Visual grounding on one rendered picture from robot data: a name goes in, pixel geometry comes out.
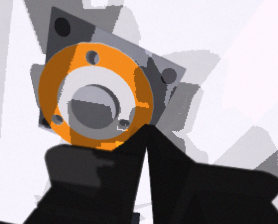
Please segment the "orange round plate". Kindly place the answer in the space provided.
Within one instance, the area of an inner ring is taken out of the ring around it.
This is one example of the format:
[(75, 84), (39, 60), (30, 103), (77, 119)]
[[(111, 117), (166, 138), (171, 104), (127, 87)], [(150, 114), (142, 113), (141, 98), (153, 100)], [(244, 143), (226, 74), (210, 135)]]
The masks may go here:
[[(94, 51), (99, 55), (95, 65), (88, 59)], [(102, 129), (84, 126), (71, 110), (74, 92), (89, 84), (107, 87), (119, 102), (119, 114)], [(149, 124), (154, 109), (152, 89), (141, 67), (118, 48), (101, 43), (82, 42), (54, 54), (45, 64), (38, 92), (48, 124), (62, 139), (76, 146), (113, 150)], [(122, 126), (123, 119), (130, 124)]]

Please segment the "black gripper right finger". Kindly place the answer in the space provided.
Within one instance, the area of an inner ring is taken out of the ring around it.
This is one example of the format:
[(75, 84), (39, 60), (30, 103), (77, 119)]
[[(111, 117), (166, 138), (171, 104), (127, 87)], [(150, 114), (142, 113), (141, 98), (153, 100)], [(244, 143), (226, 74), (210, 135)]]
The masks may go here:
[(278, 196), (278, 177), (263, 170), (197, 163), (150, 126), (147, 144), (153, 224), (179, 224), (195, 190)]

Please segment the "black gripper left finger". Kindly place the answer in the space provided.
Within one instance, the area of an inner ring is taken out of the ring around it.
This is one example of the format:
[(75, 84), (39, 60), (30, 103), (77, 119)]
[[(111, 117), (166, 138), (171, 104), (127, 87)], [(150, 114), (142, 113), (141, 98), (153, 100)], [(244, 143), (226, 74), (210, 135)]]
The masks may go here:
[(61, 181), (119, 190), (120, 221), (131, 224), (149, 133), (149, 124), (144, 124), (113, 150), (70, 144), (48, 148), (44, 157), (51, 186)]

